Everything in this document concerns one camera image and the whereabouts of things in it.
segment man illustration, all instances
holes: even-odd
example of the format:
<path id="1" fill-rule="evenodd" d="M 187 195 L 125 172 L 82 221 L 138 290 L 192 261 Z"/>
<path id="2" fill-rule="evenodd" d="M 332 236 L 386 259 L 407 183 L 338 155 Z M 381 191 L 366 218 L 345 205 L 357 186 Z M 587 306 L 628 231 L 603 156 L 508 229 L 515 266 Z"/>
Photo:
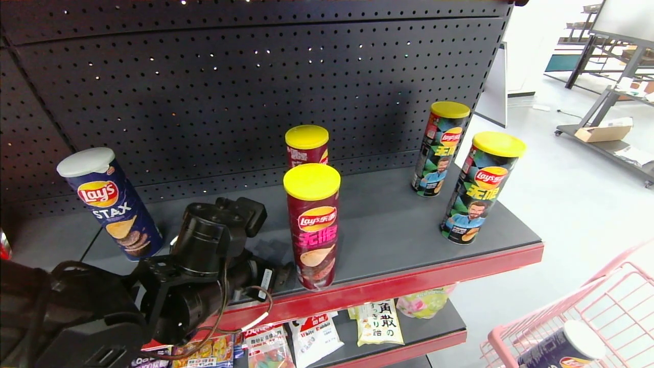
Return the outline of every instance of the man illustration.
<path id="1" fill-rule="evenodd" d="M 486 207 L 488 207 L 486 202 L 482 202 L 480 200 L 472 202 L 468 206 L 467 216 L 457 213 L 447 219 L 445 226 L 448 229 L 452 229 L 453 226 L 469 229 L 466 232 L 466 235 L 473 235 L 479 231 L 480 226 L 484 223 L 484 220 L 486 220 L 481 217 L 481 215 L 486 210 Z"/>
<path id="2" fill-rule="evenodd" d="M 443 179 L 445 179 L 445 176 L 447 175 L 447 167 L 449 166 L 451 159 L 452 156 L 444 156 L 439 158 L 438 162 L 436 163 L 436 171 L 430 172 L 420 180 L 420 188 L 422 190 L 436 188 L 434 189 L 434 192 L 438 193 L 443 186 Z"/>

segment yellow lid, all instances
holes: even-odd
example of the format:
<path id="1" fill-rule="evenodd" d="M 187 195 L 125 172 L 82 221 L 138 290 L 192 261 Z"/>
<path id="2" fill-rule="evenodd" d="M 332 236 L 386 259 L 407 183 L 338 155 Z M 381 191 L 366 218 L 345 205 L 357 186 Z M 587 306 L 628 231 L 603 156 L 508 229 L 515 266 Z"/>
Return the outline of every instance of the yellow lid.
<path id="1" fill-rule="evenodd" d="M 325 164 L 296 166 L 284 175 L 284 189 L 300 200 L 323 200 L 333 196 L 341 186 L 341 174 Z"/>
<path id="2" fill-rule="evenodd" d="M 432 112 L 440 117 L 459 119 L 470 115 L 470 108 L 454 101 L 438 101 L 432 103 Z"/>
<path id="3" fill-rule="evenodd" d="M 520 157 L 527 149 L 523 141 L 500 132 L 477 133 L 472 138 L 472 144 L 484 152 L 500 157 Z"/>
<path id="4" fill-rule="evenodd" d="M 295 149 L 314 149 L 329 141 L 327 129 L 317 125 L 300 125 L 286 132 L 286 144 Z"/>

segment whiteboard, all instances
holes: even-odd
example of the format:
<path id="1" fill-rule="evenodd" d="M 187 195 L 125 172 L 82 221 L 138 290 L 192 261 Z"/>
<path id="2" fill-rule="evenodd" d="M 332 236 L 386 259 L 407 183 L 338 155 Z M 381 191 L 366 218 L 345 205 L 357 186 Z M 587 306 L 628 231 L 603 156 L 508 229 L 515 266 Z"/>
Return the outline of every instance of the whiteboard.
<path id="1" fill-rule="evenodd" d="M 592 32 L 654 42 L 654 0 L 604 0 Z"/>

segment robotic arm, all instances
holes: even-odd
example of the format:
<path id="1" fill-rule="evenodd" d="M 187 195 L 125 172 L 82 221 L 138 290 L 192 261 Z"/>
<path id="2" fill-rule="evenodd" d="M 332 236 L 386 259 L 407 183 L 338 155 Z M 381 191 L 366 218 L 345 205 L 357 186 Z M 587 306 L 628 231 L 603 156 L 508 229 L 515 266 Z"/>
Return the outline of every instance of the robotic arm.
<path id="1" fill-rule="evenodd" d="M 171 255 L 141 259 L 127 276 L 76 261 L 51 274 L 2 261 L 2 367 L 124 368 L 152 339 L 186 344 L 213 314 L 207 337 L 236 332 L 218 328 L 235 290 L 260 301 L 263 291 L 272 307 L 280 269 L 245 250 L 266 217 L 264 205 L 248 198 L 190 204 Z"/>

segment white lid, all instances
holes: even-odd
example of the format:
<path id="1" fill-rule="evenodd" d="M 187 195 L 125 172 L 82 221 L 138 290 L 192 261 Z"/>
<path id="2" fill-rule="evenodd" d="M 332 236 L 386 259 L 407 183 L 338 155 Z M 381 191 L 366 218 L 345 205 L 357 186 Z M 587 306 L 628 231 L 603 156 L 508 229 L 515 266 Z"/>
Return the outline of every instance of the white lid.
<path id="1" fill-rule="evenodd" d="M 57 165 L 57 172 L 63 177 L 78 177 L 92 172 L 103 173 L 116 158 L 111 148 L 89 148 L 63 159 Z"/>
<path id="2" fill-rule="evenodd" d="M 563 324 L 563 333 L 578 352 L 591 360 L 604 357 L 605 346 L 599 336 L 585 323 L 570 320 Z"/>

